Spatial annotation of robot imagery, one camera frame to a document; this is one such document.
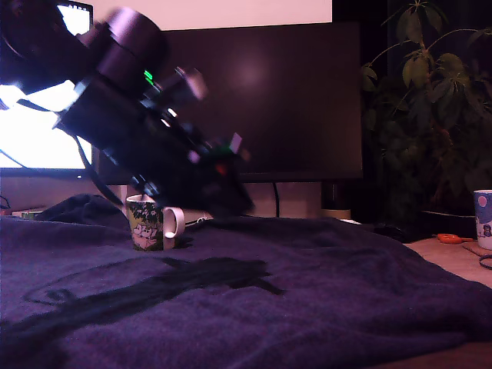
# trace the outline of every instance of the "mug handle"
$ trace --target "mug handle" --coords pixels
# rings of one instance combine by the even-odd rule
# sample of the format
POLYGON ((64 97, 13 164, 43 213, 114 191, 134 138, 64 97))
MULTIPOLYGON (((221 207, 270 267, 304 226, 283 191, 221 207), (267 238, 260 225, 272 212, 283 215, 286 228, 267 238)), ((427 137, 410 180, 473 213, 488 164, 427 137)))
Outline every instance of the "mug handle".
POLYGON ((162 235, 164 249, 168 250, 175 246, 175 238, 185 231, 185 213, 180 208, 164 208, 163 213, 162 235))

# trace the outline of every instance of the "coffee mug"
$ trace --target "coffee mug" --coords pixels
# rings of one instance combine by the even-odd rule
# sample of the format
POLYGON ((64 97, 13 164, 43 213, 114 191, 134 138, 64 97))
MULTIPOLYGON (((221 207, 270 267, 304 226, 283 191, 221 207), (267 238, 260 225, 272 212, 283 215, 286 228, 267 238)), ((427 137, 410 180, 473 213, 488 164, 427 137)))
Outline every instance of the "coffee mug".
POLYGON ((146 194, 127 198, 126 211, 135 250, 169 250, 185 231, 185 215, 180 208, 159 208, 146 194))
POLYGON ((492 250, 492 190, 474 191, 478 245, 492 250))

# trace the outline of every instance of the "monitor stand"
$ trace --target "monitor stand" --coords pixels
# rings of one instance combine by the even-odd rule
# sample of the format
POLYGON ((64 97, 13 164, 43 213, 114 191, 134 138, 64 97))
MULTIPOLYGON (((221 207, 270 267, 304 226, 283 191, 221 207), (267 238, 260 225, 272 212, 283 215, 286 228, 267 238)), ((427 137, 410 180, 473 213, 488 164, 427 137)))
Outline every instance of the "monitor stand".
POLYGON ((340 181, 321 182, 321 217, 351 219, 347 186, 340 181))

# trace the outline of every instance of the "bright screen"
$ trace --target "bright screen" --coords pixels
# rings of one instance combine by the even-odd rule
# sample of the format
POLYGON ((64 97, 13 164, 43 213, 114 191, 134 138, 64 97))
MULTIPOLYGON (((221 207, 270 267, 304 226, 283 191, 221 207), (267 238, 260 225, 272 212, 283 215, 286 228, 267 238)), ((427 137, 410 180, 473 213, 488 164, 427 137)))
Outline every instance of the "bright screen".
MULTIPOLYGON (((73 34, 86 33, 91 26, 88 10, 80 6, 59 5, 67 29, 73 34)), ((53 129, 58 116, 23 107, 15 102, 25 98, 52 111, 61 111, 76 98, 74 85, 66 81, 30 95, 15 86, 0 85, 0 99, 8 110, 0 110, 0 149, 29 168, 82 169, 84 167, 73 138, 53 129)), ((85 155, 91 162, 91 145, 81 139, 85 155)), ((0 168, 20 168, 0 154, 0 168)))

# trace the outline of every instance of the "monitor screen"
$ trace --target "monitor screen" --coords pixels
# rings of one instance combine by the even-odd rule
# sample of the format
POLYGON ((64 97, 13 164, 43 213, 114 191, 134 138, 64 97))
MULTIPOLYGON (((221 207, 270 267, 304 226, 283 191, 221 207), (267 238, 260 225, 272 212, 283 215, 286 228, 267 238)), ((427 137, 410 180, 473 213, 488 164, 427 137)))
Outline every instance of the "monitor screen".
MULTIPOLYGON (((92 24, 92 6, 78 2, 58 2, 67 29, 73 34, 86 33, 92 24)), ((0 110, 0 149, 9 157, 40 174, 81 175, 84 165, 73 138, 59 129, 52 129, 57 115, 36 111, 15 102, 28 99, 52 111, 61 111, 74 101, 74 85, 66 81, 60 85, 24 95, 13 85, 0 85, 0 99, 9 107, 0 110)), ((88 160, 92 161, 91 145, 81 140, 88 160)), ((32 175, 6 155, 0 153, 2 175, 32 175)))
MULTIPOLYGON (((356 23, 315 23, 165 31, 176 66, 199 70, 200 102, 177 107, 206 138, 237 132, 250 160, 243 182, 362 177, 360 35, 356 23)), ((99 158, 110 185, 128 173, 99 158)))

